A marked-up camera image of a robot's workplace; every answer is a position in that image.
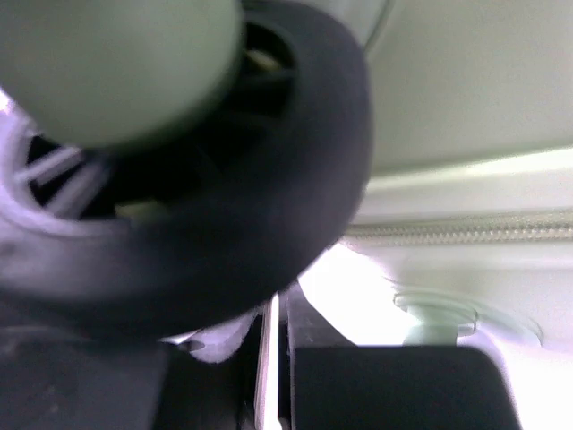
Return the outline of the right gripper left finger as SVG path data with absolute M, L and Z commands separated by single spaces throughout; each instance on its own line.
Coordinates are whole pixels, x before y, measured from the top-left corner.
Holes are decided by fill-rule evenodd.
M 236 429 L 244 394 L 244 355 L 260 328 L 257 313 L 201 329 L 171 349 L 153 427 Z

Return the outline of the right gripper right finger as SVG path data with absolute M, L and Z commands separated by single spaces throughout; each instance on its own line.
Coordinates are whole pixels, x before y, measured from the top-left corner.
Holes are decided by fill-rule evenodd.
M 341 359 L 355 346 L 299 286 L 279 298 L 278 417 L 287 429 L 340 429 Z

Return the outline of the green hard-shell suitcase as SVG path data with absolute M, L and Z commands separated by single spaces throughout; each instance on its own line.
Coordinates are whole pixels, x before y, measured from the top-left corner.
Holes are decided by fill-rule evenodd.
M 572 351 L 569 1 L 4 1 L 9 333 Z

